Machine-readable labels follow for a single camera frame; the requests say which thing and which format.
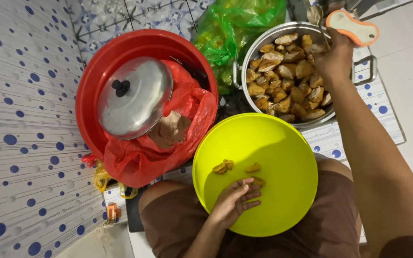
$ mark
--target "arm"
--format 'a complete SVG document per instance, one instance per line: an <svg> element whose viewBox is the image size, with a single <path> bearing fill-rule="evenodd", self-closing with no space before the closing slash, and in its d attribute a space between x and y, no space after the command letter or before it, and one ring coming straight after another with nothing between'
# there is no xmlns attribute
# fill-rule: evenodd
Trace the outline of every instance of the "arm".
<svg viewBox="0 0 413 258"><path fill-rule="evenodd" d="M388 241L413 236L413 173L349 79L353 59L349 39L335 29L328 32L332 50L315 65L333 100L356 204L368 245L377 257Z"/></svg>
<svg viewBox="0 0 413 258"><path fill-rule="evenodd" d="M254 178L233 182L217 197L216 203L194 242L183 258L215 258L226 229L248 209L261 204L260 201L247 202L261 196L260 185L248 185Z"/></svg>

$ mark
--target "dough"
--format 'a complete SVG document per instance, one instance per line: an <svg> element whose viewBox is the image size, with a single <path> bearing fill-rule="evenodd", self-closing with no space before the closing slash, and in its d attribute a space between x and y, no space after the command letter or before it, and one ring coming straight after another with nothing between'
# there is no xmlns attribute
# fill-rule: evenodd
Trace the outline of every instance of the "dough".
<svg viewBox="0 0 413 258"><path fill-rule="evenodd" d="M184 142L189 126L190 120L187 117L172 111L167 117L160 118L147 135L159 148L167 149L175 142Z"/></svg>

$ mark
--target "aluminum pot lid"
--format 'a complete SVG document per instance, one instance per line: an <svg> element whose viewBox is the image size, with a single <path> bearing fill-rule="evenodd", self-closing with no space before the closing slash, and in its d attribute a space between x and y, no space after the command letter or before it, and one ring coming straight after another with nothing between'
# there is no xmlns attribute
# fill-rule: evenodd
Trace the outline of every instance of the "aluminum pot lid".
<svg viewBox="0 0 413 258"><path fill-rule="evenodd" d="M172 90L173 78L164 63L147 56L132 59L110 76L101 91L98 121L114 138L137 138L159 121Z"/></svg>

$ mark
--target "spoon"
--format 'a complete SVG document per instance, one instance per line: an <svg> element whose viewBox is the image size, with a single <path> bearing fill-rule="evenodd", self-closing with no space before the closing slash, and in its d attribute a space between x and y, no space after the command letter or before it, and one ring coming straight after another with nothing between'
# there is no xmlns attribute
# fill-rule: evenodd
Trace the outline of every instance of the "spoon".
<svg viewBox="0 0 413 258"><path fill-rule="evenodd" d="M324 42L326 43L326 47L328 50L331 50L331 47L329 46L328 39L324 35L323 29L321 28L321 21L323 20L323 9L319 5L312 5L308 8L307 10L307 19L308 21L316 25L320 28L321 35L323 35Z"/></svg>

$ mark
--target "person's left hand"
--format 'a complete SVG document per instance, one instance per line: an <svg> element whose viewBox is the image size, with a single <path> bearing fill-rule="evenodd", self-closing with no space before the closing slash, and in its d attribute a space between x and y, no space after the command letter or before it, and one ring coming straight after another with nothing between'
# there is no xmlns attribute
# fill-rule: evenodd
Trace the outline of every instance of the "person's left hand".
<svg viewBox="0 0 413 258"><path fill-rule="evenodd" d="M230 228L245 211L261 204L261 201L247 202L261 196L260 185L248 185L254 178L234 181L224 189L214 204L209 219L218 223L224 230Z"/></svg>

